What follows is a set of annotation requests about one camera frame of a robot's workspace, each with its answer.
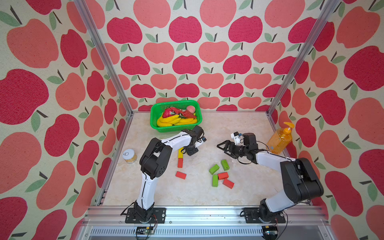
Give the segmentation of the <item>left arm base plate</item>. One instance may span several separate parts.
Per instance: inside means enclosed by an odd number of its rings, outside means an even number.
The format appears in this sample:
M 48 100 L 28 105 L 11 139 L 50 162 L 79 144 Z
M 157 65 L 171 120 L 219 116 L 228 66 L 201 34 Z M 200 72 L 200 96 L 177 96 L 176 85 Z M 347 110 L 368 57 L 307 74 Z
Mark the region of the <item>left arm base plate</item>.
M 164 224 L 166 217 L 166 208 L 152 208 L 147 211 L 128 208 L 126 213 L 126 224 Z

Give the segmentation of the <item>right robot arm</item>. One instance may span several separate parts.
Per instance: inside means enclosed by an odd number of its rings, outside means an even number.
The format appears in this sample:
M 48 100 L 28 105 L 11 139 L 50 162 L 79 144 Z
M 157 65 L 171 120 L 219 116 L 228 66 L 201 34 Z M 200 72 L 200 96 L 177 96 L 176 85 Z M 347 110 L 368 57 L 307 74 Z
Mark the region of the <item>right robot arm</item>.
M 259 219 L 265 223 L 272 221 L 285 209 L 303 201 L 321 197 L 324 188 L 311 162 L 306 158 L 286 158 L 260 149 L 253 133 L 231 135 L 233 141 L 226 140 L 217 145 L 233 159 L 246 157 L 251 163 L 278 171 L 282 175 L 283 190 L 273 197 L 263 199 L 259 205 Z

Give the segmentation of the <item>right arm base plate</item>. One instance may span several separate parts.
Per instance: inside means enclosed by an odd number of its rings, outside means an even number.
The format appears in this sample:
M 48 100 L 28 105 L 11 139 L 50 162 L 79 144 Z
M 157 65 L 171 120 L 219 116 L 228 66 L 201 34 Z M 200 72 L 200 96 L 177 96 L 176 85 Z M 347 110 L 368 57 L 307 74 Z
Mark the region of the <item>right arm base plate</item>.
M 271 213 L 265 209 L 243 208 L 240 217 L 244 217 L 247 224 L 285 224 L 283 212 Z

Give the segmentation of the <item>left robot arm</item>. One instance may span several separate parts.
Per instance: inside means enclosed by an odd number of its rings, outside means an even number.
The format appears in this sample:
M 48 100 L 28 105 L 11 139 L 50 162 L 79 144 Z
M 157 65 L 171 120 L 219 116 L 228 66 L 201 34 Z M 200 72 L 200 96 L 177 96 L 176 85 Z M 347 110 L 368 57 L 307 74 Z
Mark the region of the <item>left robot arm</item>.
M 188 156 L 192 156 L 199 151 L 198 147 L 205 141 L 204 130 L 200 126 L 195 126 L 191 130 L 184 129 L 167 139 L 153 138 L 150 141 L 140 159 L 142 185 L 139 196 L 134 202 L 135 213 L 144 222 L 152 217 L 158 178 L 165 173 L 171 154 L 182 149 Z

